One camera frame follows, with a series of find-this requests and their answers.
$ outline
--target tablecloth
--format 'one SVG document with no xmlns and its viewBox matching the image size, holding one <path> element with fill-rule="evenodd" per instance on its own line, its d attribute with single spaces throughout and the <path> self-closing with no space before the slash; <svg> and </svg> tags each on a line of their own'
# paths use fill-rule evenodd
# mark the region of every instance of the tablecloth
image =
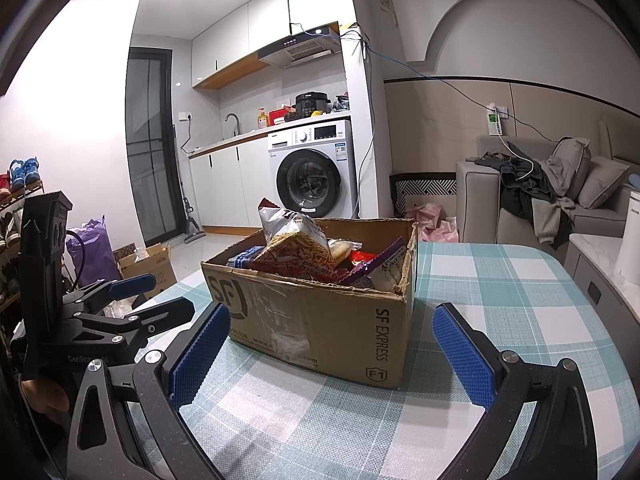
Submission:
<svg viewBox="0 0 640 480">
<path fill-rule="evenodd" d="M 196 315 L 211 301 L 201 272 L 152 303 L 178 296 Z M 519 246 L 418 247 L 412 335 L 400 389 L 364 386 L 289 365 L 227 339 L 195 400 L 180 410 L 228 480 L 436 479 L 475 427 L 470 403 L 431 332 L 450 301 L 498 349 L 555 365 L 574 359 L 588 392 L 598 478 L 610 479 L 640 438 L 638 402 L 606 329 L 560 263 Z M 164 349 L 178 329 L 150 339 Z M 526 404 L 491 478 L 505 474 L 533 413 Z M 132 408 L 152 463 L 162 457 Z"/>
</svg>

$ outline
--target white thermos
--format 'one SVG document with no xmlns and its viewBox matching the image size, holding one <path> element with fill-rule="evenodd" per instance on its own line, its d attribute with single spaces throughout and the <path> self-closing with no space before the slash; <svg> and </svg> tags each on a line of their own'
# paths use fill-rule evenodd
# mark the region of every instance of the white thermos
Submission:
<svg viewBox="0 0 640 480">
<path fill-rule="evenodd" d="M 616 270 L 630 282 L 640 285 L 640 192 L 637 191 L 632 191 L 629 199 Z"/>
</svg>

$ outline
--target table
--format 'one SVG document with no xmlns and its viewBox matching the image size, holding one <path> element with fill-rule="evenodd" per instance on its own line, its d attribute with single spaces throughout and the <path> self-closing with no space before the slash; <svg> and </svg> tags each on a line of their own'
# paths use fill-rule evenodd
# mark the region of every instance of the table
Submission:
<svg viewBox="0 0 640 480">
<path fill-rule="evenodd" d="M 602 322 L 562 265 L 519 246 L 418 247 L 418 283 L 404 382 L 385 390 L 324 376 L 227 340 L 195 400 L 180 413 L 228 480 L 436 479 L 475 427 L 472 405 L 431 333 L 450 301 L 476 330 L 525 361 L 580 367 L 596 431 L 598 477 L 608 480 L 640 438 L 640 411 Z M 162 292 L 201 312 L 211 300 L 200 272 Z M 138 353 L 164 349 L 178 329 Z M 152 463 L 163 460 L 133 409 Z M 533 412 L 525 405 L 491 478 L 505 474 Z"/>
<path fill-rule="evenodd" d="M 591 303 L 640 394 L 640 285 L 616 270 L 622 238 L 571 234 L 564 268 Z"/>
</svg>

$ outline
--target yellow item on counter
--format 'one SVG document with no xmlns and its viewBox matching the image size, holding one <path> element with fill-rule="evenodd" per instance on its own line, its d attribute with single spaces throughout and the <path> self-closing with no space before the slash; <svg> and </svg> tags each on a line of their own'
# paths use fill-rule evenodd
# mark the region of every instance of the yellow item on counter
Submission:
<svg viewBox="0 0 640 480">
<path fill-rule="evenodd" d="M 259 108 L 260 115 L 258 116 L 258 129 L 261 130 L 269 126 L 269 118 L 264 113 L 264 108 Z"/>
</svg>

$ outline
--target screw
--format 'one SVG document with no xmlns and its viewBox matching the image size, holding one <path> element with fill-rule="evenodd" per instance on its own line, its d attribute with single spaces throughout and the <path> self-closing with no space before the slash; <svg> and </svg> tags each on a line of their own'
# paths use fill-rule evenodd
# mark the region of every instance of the screw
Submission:
<svg viewBox="0 0 640 480">
<path fill-rule="evenodd" d="M 159 350 L 152 350 L 151 352 L 147 352 L 145 355 L 145 361 L 147 363 L 153 364 L 157 363 L 162 357 L 162 352 Z"/>
<path fill-rule="evenodd" d="M 505 350 L 502 352 L 502 360 L 510 365 L 517 363 L 520 360 L 520 356 L 513 350 Z"/>
<path fill-rule="evenodd" d="M 562 367 L 565 370 L 569 370 L 570 372 L 575 372 L 575 369 L 577 368 L 577 365 L 575 364 L 575 361 L 573 361 L 572 359 L 562 359 Z"/>
<path fill-rule="evenodd" d="M 87 368 L 89 369 L 90 372 L 95 372 L 95 371 L 98 371 L 101 366 L 102 366 L 102 361 L 100 361 L 100 359 L 94 359 L 89 363 Z"/>
</svg>

